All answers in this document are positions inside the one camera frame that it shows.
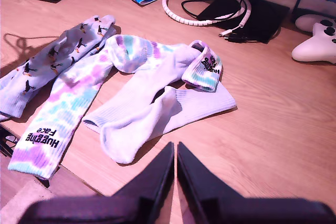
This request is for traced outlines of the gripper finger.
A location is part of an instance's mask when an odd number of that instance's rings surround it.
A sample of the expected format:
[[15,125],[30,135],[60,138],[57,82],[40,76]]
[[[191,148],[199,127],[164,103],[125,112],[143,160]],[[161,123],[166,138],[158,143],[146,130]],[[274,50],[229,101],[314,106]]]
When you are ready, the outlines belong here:
[[221,200],[242,198],[182,142],[177,145],[177,178],[196,223],[224,223]]
[[112,198],[121,200],[113,209],[121,214],[116,223],[155,223],[170,191],[174,175],[174,144],[169,142]]

